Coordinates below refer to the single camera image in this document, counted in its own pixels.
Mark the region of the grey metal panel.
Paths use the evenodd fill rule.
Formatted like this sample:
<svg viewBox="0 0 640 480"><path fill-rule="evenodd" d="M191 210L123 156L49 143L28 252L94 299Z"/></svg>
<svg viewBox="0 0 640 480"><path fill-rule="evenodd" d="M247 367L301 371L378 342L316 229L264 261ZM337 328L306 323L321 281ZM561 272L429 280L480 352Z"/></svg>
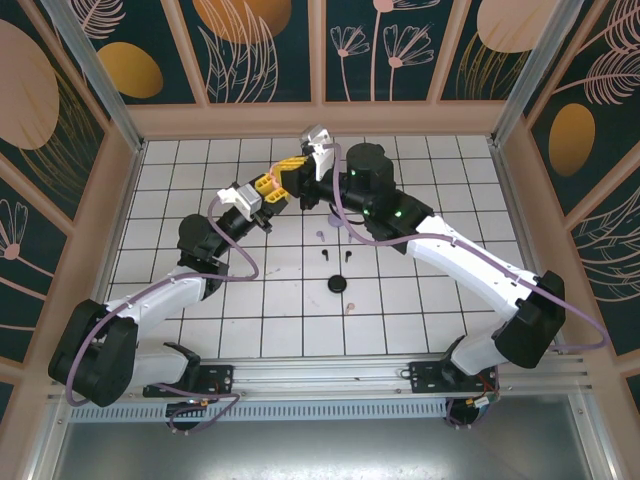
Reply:
<svg viewBox="0 0 640 480"><path fill-rule="evenodd" d="M194 436L154 423L72 424L46 480L611 480L561 416L221 423Z"/></svg>

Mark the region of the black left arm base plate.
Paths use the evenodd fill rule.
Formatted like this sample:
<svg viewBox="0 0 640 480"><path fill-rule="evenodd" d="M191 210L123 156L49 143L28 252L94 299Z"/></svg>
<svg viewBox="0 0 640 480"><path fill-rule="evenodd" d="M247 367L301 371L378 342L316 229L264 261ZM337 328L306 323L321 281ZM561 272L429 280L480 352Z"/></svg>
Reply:
<svg viewBox="0 0 640 480"><path fill-rule="evenodd" d="M205 365L188 367L183 376L169 387L186 391L190 395L230 393L233 386L232 365Z"/></svg>

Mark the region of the aluminium mounting rail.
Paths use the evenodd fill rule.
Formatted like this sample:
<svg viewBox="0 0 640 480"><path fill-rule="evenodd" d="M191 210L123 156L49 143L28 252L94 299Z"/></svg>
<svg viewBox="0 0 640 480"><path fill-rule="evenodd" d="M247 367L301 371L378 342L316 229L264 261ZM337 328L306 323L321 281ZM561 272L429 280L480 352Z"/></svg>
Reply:
<svg viewBox="0 0 640 480"><path fill-rule="evenodd" d="M408 364L439 361L435 355L373 355L318 358L219 359L190 361L185 372L178 365L183 357L170 350L164 358L148 350L137 360L130 380L124 370L116 371L113 404L125 396L166 397L165 385L177 382L188 367L232 365L235 393L250 400L337 400L390 398L411 394L437 398L466 398L469 394L450 395L413 393L408 379ZM589 392L593 382L583 359L576 355L543 357L532 370L512 364L496 368L499 389L484 394L554 395Z"/></svg>

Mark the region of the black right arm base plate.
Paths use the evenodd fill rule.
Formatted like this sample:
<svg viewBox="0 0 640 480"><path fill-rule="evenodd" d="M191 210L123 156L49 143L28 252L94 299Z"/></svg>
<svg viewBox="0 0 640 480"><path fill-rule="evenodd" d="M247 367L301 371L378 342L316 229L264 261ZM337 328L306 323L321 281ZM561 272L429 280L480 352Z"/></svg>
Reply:
<svg viewBox="0 0 640 480"><path fill-rule="evenodd" d="M418 361L408 364L408 379L413 393L469 394L475 397L499 389L495 367L466 375L453 364Z"/></svg>

